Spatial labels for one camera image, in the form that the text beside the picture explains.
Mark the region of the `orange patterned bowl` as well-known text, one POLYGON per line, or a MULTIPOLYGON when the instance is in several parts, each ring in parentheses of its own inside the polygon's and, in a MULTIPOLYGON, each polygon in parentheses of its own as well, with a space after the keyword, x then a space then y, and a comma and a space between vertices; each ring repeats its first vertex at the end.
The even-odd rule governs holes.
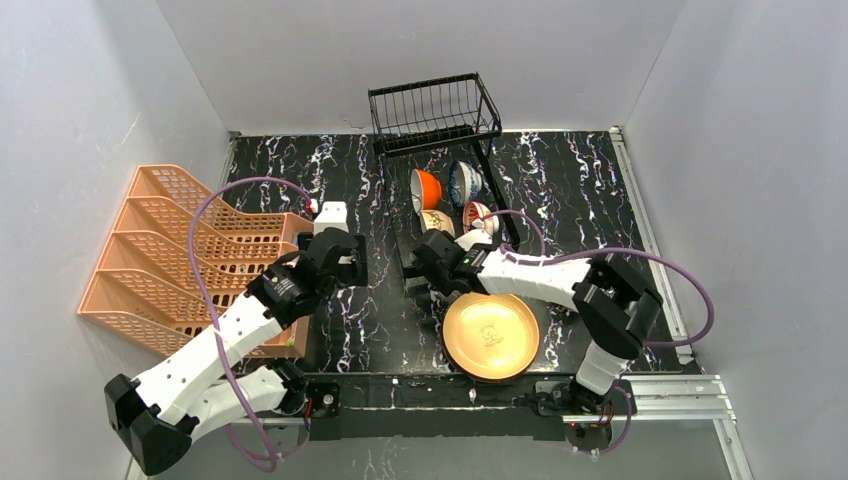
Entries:
POLYGON ((500 230, 500 220, 493 216, 491 210, 477 201, 469 201, 462 212, 463 231, 469 233, 473 229, 482 229, 489 236, 494 236, 500 230))

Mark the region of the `orange glossy bowl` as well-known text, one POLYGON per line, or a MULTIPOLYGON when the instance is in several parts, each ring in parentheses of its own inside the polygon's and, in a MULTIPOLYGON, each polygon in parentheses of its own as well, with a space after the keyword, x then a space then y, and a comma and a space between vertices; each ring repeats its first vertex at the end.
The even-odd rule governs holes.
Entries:
POLYGON ((410 174, 410 194, 413 210, 421 213, 423 210, 436 209, 442 199, 441 182, 430 172, 413 169, 410 174))

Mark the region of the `blue floral bowl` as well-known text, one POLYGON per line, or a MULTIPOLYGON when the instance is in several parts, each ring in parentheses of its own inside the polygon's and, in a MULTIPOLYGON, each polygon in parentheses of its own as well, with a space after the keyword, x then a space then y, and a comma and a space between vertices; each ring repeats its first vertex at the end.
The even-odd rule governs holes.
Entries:
POLYGON ((454 161, 449 172, 449 197, 455 207, 474 201, 483 187, 482 175, 469 163, 454 161))

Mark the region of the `black wire dish rack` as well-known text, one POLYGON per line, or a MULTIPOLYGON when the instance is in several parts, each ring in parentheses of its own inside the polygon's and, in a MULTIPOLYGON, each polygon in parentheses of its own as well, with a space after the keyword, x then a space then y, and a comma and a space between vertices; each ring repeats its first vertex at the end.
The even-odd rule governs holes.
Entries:
POLYGON ((510 204, 504 182, 491 158, 503 133, 501 115, 477 72, 420 80, 368 91, 372 146, 389 189, 397 252, 405 277, 411 277, 413 247, 422 234, 413 210, 410 174, 432 173, 442 185, 436 210, 448 214, 455 232, 463 232, 463 207, 449 197, 449 172, 454 161, 469 163, 481 175, 483 187, 474 201, 494 210, 510 204))

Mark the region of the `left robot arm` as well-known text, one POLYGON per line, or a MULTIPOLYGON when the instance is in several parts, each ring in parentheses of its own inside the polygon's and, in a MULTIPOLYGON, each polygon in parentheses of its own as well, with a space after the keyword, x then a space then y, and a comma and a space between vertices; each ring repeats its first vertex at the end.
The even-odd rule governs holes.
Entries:
POLYGON ((204 435, 263 411, 307 400, 307 380, 282 361, 236 378, 233 364, 297 320, 323 307, 337 290, 368 280, 366 240, 336 227, 312 236, 251 280, 211 326, 134 378, 118 374, 104 387, 109 424, 148 476, 163 473, 204 435))

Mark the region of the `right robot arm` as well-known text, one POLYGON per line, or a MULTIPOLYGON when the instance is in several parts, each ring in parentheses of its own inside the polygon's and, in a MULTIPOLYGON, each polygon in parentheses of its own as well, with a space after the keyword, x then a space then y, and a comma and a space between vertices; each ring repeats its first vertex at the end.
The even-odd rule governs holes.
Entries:
POLYGON ((646 346, 664 300, 622 255, 578 259, 523 255, 487 242, 461 243, 430 229, 413 247, 413 266, 441 293, 514 294, 578 314, 591 341, 572 381, 606 395, 646 346))

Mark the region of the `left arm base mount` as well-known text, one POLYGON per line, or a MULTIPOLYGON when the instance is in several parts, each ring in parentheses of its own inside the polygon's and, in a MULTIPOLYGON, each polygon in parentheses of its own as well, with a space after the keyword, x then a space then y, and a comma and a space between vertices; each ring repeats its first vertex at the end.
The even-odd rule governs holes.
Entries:
POLYGON ((273 360, 238 378, 260 419, 295 418, 310 421, 339 413, 340 385, 308 377, 289 359, 273 360))

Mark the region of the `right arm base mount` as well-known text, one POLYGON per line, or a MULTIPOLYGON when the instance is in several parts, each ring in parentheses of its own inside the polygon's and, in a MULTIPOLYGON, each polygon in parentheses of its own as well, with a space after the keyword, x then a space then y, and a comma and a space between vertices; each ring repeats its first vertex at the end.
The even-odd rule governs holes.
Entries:
POLYGON ((533 390, 512 400, 515 407, 529 408, 540 417, 577 416, 566 421, 566 441, 571 450, 597 457, 621 445, 637 413, 632 384, 614 380, 605 394, 597 394, 569 381, 543 380, 533 390))

